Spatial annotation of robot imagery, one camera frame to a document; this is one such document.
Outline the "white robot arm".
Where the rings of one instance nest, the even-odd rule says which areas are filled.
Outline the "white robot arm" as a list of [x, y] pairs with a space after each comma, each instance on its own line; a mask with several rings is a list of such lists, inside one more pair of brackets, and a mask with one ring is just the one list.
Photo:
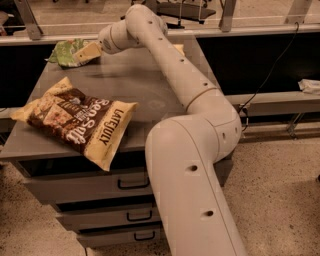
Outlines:
[[172, 256], [248, 256], [214, 170], [241, 137], [237, 110], [166, 37], [165, 22], [131, 6], [103, 28], [101, 48], [115, 54], [145, 47], [186, 113], [157, 123], [145, 155], [151, 187]]

